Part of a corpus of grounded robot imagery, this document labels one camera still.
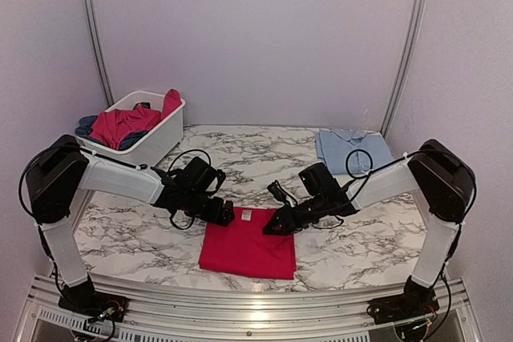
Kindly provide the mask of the red t-shirt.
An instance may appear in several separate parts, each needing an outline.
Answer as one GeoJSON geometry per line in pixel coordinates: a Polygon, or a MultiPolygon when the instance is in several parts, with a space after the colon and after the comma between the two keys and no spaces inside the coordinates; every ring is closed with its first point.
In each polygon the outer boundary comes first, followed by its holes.
{"type": "Polygon", "coordinates": [[[208,223],[200,268],[249,278],[292,280],[297,270],[293,236],[263,233],[275,212],[237,207],[228,226],[208,223]]]}

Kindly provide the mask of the light blue button shirt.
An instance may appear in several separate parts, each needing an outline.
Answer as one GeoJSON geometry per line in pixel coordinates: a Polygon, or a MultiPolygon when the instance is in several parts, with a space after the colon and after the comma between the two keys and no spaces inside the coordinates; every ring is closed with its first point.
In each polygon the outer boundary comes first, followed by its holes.
{"type": "Polygon", "coordinates": [[[316,133],[317,157],[332,175],[346,175],[345,161],[351,151],[348,168],[352,175],[361,175],[381,167],[394,158],[381,134],[350,129],[320,129],[316,133]]]}

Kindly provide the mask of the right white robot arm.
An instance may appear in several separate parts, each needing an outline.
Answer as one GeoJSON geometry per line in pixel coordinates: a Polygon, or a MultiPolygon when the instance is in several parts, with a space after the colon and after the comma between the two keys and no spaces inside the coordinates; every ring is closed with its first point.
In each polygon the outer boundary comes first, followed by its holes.
{"type": "Polygon", "coordinates": [[[345,185],[322,162],[307,167],[299,177],[310,195],[302,203],[290,204],[278,182],[269,185],[269,192],[283,205],[264,225],[264,234],[292,235],[326,216],[345,218],[411,191],[423,195],[431,214],[428,232],[397,309],[404,316],[414,316],[424,308],[427,290],[454,254],[463,222],[475,203],[473,170],[438,140],[430,139],[418,150],[353,177],[345,185]]]}

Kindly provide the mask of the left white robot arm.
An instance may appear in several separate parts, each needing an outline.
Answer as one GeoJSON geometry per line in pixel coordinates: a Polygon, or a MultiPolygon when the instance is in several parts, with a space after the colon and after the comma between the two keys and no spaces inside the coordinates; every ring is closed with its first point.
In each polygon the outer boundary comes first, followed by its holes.
{"type": "Polygon", "coordinates": [[[26,165],[18,187],[27,190],[20,203],[37,223],[51,260],[71,288],[69,299],[81,312],[93,314],[102,302],[86,284],[89,275],[75,241],[79,206],[102,192],[226,227],[235,215],[232,202],[216,196],[224,180],[221,169],[199,157],[165,171],[110,158],[81,147],[72,135],[62,135],[26,165]]]}

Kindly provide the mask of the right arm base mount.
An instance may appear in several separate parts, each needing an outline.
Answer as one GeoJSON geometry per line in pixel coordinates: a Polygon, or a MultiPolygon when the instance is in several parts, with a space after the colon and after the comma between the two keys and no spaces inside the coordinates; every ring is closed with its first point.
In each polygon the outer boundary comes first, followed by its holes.
{"type": "Polygon", "coordinates": [[[372,299],[366,309],[375,324],[387,324],[434,314],[439,303],[434,295],[425,299],[415,294],[400,294],[372,299]]]}

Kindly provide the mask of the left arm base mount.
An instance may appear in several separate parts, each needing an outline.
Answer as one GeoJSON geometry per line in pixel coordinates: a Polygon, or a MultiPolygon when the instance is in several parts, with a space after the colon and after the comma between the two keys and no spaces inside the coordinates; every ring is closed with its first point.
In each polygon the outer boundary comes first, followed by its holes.
{"type": "Polygon", "coordinates": [[[58,306],[68,311],[88,316],[95,321],[100,321],[99,316],[101,313],[104,313],[109,308],[113,308],[114,312],[105,317],[121,323],[127,310],[128,298],[106,292],[96,292],[92,297],[83,297],[80,300],[76,300],[75,304],[60,297],[58,306]]]}

